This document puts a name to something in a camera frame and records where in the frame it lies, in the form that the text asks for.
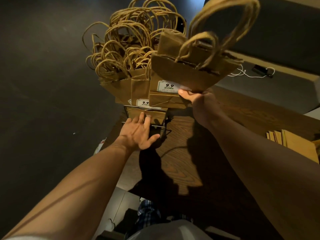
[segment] right hand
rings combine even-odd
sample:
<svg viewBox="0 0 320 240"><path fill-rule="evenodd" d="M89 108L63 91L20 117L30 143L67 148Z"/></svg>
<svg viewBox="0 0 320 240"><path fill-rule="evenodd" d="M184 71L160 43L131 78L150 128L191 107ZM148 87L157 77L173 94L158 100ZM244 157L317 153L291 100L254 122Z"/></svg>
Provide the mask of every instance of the right hand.
<svg viewBox="0 0 320 240"><path fill-rule="evenodd" d="M200 94L179 89L178 94L191 101L194 118L207 129L210 129L211 122L214 120L226 117L226 114L220 108L219 102L210 90Z"/></svg>

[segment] white paper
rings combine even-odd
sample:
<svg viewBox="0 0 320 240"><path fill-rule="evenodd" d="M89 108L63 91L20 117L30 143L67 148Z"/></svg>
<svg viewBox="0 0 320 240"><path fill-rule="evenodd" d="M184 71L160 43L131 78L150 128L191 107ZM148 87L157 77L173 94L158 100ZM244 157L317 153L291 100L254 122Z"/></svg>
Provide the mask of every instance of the white paper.
<svg viewBox="0 0 320 240"><path fill-rule="evenodd" d="M162 80L158 82L158 89L157 89L158 92L178 94L179 89L191 91L190 88L182 86L176 82L166 81L166 80Z"/></svg>
<svg viewBox="0 0 320 240"><path fill-rule="evenodd" d="M137 99L136 106L141 107L141 108L146 108L146 109L161 109L159 107L150 107L148 99Z"/></svg>

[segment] wood grain surface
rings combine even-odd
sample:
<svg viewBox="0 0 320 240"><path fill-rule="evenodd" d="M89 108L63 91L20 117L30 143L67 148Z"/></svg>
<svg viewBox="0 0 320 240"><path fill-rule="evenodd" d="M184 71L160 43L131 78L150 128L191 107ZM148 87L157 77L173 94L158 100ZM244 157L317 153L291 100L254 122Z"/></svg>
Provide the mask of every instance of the wood grain surface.
<svg viewBox="0 0 320 240"><path fill-rule="evenodd" d="M214 86L226 114L251 131L286 129L308 140L320 121ZM192 118L192 109L171 110L166 139L157 149L134 152L117 186L242 239L282 239L238 178L214 136ZM119 135L123 113L106 139Z"/></svg>

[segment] paper stack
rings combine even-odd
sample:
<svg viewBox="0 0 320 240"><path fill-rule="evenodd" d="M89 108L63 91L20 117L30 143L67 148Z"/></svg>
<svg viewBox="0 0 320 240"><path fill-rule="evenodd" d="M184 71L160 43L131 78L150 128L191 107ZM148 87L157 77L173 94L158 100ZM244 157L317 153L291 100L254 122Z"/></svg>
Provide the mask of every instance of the paper stack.
<svg viewBox="0 0 320 240"><path fill-rule="evenodd" d="M266 133L266 137L271 141L290 148L312 161L319 163L315 144L305 138L297 136L285 129L282 129L281 132L269 131Z"/></svg>

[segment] left hand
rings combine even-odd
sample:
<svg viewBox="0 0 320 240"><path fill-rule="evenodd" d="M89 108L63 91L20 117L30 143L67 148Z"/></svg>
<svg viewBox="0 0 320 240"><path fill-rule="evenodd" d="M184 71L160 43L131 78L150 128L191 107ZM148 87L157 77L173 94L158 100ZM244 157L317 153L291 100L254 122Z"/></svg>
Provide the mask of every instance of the left hand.
<svg viewBox="0 0 320 240"><path fill-rule="evenodd" d="M152 143L160 138L160 134L155 134L149 138L151 117L144 117L145 114L142 112L139 117L135 117L133 120L128 118L122 126L117 140L121 140L126 147L132 150L148 149Z"/></svg>

